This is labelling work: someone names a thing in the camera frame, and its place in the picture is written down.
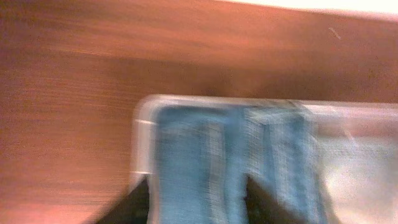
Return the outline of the clear plastic storage bin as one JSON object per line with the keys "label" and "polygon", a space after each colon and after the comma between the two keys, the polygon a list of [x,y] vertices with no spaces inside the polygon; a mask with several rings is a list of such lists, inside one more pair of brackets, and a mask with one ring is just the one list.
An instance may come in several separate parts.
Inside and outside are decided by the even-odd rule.
{"label": "clear plastic storage bin", "polygon": [[162,109],[177,107],[227,108],[233,106],[265,108],[303,108],[313,116],[314,146],[317,151],[317,177],[323,206],[320,178],[319,138],[391,138],[397,141],[397,105],[389,103],[352,103],[333,101],[271,100],[249,98],[221,98],[205,96],[154,95],[145,99],[136,114],[135,163],[131,169],[131,187],[145,175],[149,184],[149,223],[159,223],[155,173],[155,128]]}

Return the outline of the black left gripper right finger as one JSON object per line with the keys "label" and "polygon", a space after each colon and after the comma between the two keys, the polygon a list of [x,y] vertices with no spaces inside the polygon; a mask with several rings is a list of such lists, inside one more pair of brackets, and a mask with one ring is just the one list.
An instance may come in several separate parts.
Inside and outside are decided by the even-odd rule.
{"label": "black left gripper right finger", "polygon": [[250,224],[299,224],[299,220],[248,176],[245,197]]}

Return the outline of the light blue jeans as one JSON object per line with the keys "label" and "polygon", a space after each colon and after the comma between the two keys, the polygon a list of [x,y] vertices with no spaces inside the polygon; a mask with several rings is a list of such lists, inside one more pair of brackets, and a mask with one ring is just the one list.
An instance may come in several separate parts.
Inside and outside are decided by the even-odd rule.
{"label": "light blue jeans", "polygon": [[317,146],[329,223],[397,223],[397,141],[319,138]]}

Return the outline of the dark blue jeans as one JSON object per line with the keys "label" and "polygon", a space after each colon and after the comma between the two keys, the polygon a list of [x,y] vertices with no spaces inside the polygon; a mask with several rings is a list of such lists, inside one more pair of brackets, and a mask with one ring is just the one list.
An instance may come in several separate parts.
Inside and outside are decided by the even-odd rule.
{"label": "dark blue jeans", "polygon": [[305,223],[326,223],[312,114],[303,108],[162,109],[155,128],[159,223],[247,223],[246,184]]}

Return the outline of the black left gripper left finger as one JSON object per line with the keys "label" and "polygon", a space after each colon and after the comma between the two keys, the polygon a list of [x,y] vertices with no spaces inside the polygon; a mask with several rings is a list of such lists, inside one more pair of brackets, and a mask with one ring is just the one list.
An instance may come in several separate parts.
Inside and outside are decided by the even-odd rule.
{"label": "black left gripper left finger", "polygon": [[124,195],[103,215],[93,220],[94,224],[146,224],[149,214],[149,184],[145,175],[134,188]]}

